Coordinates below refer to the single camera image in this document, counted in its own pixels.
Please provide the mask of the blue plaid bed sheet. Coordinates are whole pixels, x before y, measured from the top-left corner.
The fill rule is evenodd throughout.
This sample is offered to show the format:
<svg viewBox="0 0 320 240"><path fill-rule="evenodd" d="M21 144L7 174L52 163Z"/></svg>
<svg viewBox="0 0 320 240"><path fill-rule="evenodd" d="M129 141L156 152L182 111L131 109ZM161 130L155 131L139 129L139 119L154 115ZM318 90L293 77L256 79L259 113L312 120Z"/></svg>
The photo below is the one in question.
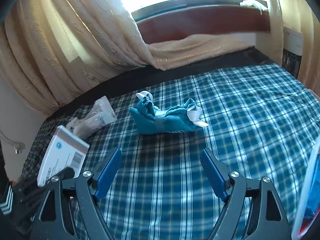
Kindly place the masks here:
<svg viewBox="0 0 320 240"><path fill-rule="evenodd" d="M161 110L191 98L208 127L138 134L130 109L148 91ZM62 181L74 235L31 239L291 239L310 154L319 137L319 100L277 64L216 69L109 100L117 121L84 140L78 177ZM58 126L92 105L45 121L23 168L38 176ZM93 170L113 148L121 165L107 195L92 196ZM229 198L215 195L200 162L209 148L229 169Z"/></svg>

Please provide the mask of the beige curtain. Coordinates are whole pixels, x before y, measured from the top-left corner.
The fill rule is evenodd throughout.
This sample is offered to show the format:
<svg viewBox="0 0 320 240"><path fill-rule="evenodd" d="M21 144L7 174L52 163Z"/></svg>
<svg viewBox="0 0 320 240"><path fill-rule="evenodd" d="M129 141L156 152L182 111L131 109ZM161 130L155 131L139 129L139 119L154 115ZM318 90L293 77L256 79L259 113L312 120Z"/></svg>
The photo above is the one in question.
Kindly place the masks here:
<svg viewBox="0 0 320 240"><path fill-rule="evenodd" d="M121 73L170 70L249 47L207 34L147 44L121 0L17 0L1 24L1 76L29 107L51 115Z"/></svg>
<svg viewBox="0 0 320 240"><path fill-rule="evenodd" d="M289 38L297 38L299 68L295 76L319 94L319 20L306 0L267 0L270 18L271 48L269 58L282 66Z"/></svg>

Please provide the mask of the beige right curtain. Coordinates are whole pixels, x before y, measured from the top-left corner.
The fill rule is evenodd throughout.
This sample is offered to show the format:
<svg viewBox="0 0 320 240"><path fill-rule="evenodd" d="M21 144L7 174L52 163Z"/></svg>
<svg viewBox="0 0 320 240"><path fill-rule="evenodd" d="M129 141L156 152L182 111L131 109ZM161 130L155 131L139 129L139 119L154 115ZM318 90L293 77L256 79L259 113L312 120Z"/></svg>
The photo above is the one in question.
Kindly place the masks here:
<svg viewBox="0 0 320 240"><path fill-rule="evenodd" d="M267 0L270 18L271 48L269 58L282 66L289 38L297 38L299 68L295 76L319 94L319 20L306 0Z"/></svg>

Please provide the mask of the white tower fan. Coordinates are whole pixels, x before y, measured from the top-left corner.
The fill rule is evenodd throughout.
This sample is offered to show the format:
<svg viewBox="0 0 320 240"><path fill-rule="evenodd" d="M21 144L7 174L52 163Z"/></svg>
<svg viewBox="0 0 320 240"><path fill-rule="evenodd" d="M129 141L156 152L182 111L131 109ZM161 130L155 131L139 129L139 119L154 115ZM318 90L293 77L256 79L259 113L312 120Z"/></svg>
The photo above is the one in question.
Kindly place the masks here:
<svg viewBox="0 0 320 240"><path fill-rule="evenodd" d="M284 26L283 57L281 66L298 78L303 55L304 35L296 29Z"/></svg>

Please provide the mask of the white plastic bag pack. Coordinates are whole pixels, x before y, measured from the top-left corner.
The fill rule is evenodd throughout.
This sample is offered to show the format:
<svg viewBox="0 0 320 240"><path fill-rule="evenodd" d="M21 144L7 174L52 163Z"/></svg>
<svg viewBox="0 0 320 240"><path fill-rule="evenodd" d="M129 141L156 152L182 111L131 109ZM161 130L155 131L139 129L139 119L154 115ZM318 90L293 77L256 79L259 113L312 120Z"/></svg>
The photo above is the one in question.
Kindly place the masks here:
<svg viewBox="0 0 320 240"><path fill-rule="evenodd" d="M66 128L82 140L86 140L106 125L117 121L116 114L106 96L94 102L89 113L82 119L73 118Z"/></svg>

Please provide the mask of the red white snack packet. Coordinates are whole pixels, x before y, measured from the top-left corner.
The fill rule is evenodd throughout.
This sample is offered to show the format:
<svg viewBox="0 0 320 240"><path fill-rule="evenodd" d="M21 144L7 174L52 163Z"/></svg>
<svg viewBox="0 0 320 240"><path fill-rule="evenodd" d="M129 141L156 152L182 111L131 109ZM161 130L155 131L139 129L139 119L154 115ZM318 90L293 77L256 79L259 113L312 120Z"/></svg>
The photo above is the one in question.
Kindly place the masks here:
<svg viewBox="0 0 320 240"><path fill-rule="evenodd" d="M303 223L300 229L301 236L306 234L307 230L315 221L318 214L319 214L319 195L310 196L307 201Z"/></svg>

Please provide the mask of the white wall plug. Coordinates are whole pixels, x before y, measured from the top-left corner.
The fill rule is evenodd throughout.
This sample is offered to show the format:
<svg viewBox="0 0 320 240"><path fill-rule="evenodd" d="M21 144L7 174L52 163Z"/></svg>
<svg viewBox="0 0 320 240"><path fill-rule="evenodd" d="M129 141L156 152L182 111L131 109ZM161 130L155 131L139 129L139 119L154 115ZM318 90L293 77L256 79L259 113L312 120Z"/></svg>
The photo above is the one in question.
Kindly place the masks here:
<svg viewBox="0 0 320 240"><path fill-rule="evenodd" d="M6 142L8 145L12 146L16 154L22 153L22 151L25 149L25 144L22 142L16 142L11 139L9 139L3 132L0 130L0 137L1 139Z"/></svg>

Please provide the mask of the clear round plastic basin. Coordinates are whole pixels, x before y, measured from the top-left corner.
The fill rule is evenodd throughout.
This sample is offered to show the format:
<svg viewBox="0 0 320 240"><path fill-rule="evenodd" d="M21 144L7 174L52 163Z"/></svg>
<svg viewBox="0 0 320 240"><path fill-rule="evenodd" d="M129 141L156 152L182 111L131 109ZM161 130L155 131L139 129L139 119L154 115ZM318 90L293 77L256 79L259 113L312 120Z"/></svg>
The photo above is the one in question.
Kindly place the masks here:
<svg viewBox="0 0 320 240"><path fill-rule="evenodd" d="M315 144L312 148L312 152L310 154L308 166L306 169L306 174L305 174L304 183L303 183L301 194L300 194L300 201L299 201L299 205L296 213L296 218L292 228L292 233L291 233L292 239L300 239L298 234L302 226L303 217L306 210L307 201L309 198L311 183L313 179L313 173L315 170L318 154L319 154L319 137L317 137Z"/></svg>

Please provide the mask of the teal cloth with white ribbon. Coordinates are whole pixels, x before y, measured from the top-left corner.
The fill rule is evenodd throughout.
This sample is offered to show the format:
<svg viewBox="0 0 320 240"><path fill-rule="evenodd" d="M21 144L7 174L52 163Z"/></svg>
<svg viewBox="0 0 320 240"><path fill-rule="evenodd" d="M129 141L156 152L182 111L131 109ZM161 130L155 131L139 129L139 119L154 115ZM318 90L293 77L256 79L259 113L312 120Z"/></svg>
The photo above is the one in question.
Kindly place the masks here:
<svg viewBox="0 0 320 240"><path fill-rule="evenodd" d="M200 116L203 109L189 98L184 105L161 110L153 103L153 95L144 90L136 93L139 99L136 107L130 109L138 134L193 132L196 127L205 128L209 124Z"/></svg>

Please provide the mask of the beige left curtain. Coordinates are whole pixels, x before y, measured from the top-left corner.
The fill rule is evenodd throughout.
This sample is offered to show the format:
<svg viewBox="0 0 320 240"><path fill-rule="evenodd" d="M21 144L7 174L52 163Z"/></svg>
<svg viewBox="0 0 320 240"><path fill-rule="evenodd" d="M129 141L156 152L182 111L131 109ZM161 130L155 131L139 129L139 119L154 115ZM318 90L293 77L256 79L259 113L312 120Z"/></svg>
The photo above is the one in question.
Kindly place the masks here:
<svg viewBox="0 0 320 240"><path fill-rule="evenodd" d="M147 44L121 0L17 0L1 24L1 76L29 107L51 115L121 73L170 70L249 47L207 34Z"/></svg>

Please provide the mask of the brown wooden windowsill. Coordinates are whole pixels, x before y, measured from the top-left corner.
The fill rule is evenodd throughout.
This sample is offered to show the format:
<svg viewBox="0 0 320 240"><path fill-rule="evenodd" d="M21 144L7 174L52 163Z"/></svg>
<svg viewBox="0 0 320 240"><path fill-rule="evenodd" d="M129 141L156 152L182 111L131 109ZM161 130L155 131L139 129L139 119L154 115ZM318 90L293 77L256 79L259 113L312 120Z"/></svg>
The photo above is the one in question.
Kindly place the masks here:
<svg viewBox="0 0 320 240"><path fill-rule="evenodd" d="M137 26L147 44L181 40L194 34L271 31L268 12L253 7L227 5L166 12L142 20Z"/></svg>

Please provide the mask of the white cloth on sill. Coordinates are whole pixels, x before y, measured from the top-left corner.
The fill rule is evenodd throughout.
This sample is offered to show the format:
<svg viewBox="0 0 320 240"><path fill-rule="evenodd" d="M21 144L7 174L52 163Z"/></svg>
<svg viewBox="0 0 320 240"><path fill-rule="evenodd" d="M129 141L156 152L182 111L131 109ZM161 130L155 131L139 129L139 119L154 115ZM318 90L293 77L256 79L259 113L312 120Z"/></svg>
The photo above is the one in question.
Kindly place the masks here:
<svg viewBox="0 0 320 240"><path fill-rule="evenodd" d="M268 7L256 0L243 0L239 4L242 7L254 7L260 11L260 14L262 14L263 11L268 11Z"/></svg>

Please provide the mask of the white medicine box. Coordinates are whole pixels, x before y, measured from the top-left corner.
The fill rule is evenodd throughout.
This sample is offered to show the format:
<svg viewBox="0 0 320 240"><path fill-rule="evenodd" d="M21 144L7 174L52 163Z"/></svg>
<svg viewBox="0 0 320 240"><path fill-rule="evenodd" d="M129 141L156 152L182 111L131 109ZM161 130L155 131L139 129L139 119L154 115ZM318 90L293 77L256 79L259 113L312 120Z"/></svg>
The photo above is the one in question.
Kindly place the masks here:
<svg viewBox="0 0 320 240"><path fill-rule="evenodd" d="M75 178L78 177L88 149L88 143L65 126L58 126L42 160L37 185L43 187L53 176L67 167L73 169Z"/></svg>

